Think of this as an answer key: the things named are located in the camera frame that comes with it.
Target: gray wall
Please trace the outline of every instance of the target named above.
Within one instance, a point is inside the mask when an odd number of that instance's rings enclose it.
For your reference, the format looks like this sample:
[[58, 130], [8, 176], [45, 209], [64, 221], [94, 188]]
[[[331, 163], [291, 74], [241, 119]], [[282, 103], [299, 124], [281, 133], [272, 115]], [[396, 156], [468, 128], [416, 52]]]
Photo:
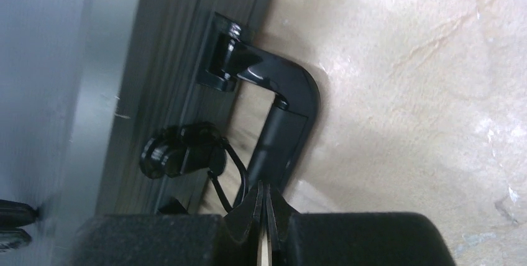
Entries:
[[46, 265], [80, 86], [86, 0], [0, 0], [0, 198], [42, 206], [31, 254], [1, 265]]

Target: gray metal surface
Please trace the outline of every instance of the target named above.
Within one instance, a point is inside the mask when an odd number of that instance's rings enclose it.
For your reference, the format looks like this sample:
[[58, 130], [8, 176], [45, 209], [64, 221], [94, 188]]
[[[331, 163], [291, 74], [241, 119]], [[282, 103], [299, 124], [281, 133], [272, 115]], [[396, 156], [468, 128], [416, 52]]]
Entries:
[[0, 265], [48, 265], [85, 48], [89, 0], [0, 0], [0, 198], [40, 206], [30, 247]]
[[195, 210], [205, 174], [148, 180], [141, 145], [169, 124], [226, 127], [235, 93], [194, 83], [207, 26], [218, 11], [257, 29], [268, 2], [0, 0], [0, 198], [42, 212], [0, 265], [59, 263], [95, 214], [171, 196]]

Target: black plastic part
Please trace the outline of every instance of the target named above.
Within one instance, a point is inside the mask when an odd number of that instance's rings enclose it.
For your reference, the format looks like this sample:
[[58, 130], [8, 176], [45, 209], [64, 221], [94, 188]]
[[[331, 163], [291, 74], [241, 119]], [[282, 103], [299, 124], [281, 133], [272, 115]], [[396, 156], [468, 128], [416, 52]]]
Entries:
[[145, 144], [140, 169], [151, 179], [178, 177], [204, 168], [219, 176], [227, 162], [220, 137], [216, 127], [207, 122], [169, 127]]
[[64, 265], [256, 266], [262, 185], [225, 218], [117, 215], [88, 221]]
[[177, 215], [177, 214], [188, 214], [188, 211], [181, 205], [181, 203], [175, 199], [172, 198], [172, 200], [166, 204], [165, 206], [159, 208], [157, 210], [157, 214], [163, 214], [163, 215]]
[[455, 265], [438, 230], [422, 215], [301, 214], [261, 182], [224, 218], [92, 219], [81, 228], [66, 265], [256, 266], [262, 227], [273, 266]]
[[31, 236], [23, 229], [0, 227], [0, 254], [28, 246]]
[[294, 214], [286, 252], [288, 266], [455, 266], [436, 227], [415, 213]]
[[213, 58], [202, 66], [198, 82], [232, 91], [230, 87], [241, 79], [276, 93], [248, 171], [250, 186], [262, 180], [283, 191], [314, 126], [320, 103], [318, 87], [299, 64], [249, 45], [233, 34], [246, 27], [216, 14], [214, 25], [218, 24], [228, 26], [213, 27], [208, 41], [215, 46], [209, 48]]
[[36, 222], [38, 213], [28, 204], [0, 199], [0, 227], [22, 227]]

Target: black cable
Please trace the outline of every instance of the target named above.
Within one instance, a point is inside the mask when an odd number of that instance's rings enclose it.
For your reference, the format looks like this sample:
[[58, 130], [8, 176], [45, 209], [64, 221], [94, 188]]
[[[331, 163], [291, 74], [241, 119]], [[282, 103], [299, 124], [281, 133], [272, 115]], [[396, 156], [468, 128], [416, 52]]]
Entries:
[[227, 199], [227, 196], [225, 195], [225, 192], [223, 192], [223, 189], [221, 188], [221, 185], [218, 181], [218, 176], [216, 176], [213, 172], [208, 171], [207, 174], [209, 175], [209, 178], [211, 179], [214, 189], [216, 190], [216, 193], [218, 194], [219, 201], [221, 202], [221, 205], [223, 206], [223, 209], [227, 211], [227, 213], [232, 211], [232, 206], [229, 203], [229, 200]]
[[231, 156], [232, 161], [236, 165], [236, 168], [240, 172], [241, 177], [241, 184], [240, 189], [243, 191], [241, 198], [236, 198], [234, 201], [233, 207], [236, 207], [242, 203], [244, 200], [246, 194], [249, 192], [249, 173], [247, 172], [247, 169], [245, 168], [244, 163], [242, 160], [238, 157], [232, 146], [230, 145], [229, 141], [224, 137], [221, 139], [222, 146], [225, 150], [227, 150], [227, 153]]

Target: marble floor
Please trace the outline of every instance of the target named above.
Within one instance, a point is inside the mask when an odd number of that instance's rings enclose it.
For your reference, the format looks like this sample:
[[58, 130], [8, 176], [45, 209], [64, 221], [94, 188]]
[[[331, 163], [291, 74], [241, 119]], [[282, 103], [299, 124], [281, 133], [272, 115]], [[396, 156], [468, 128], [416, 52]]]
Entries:
[[[296, 209], [415, 211], [460, 266], [527, 263], [527, 0], [273, 0], [257, 44], [321, 89]], [[246, 163], [272, 98], [241, 89]], [[222, 211], [210, 190], [201, 210]]]

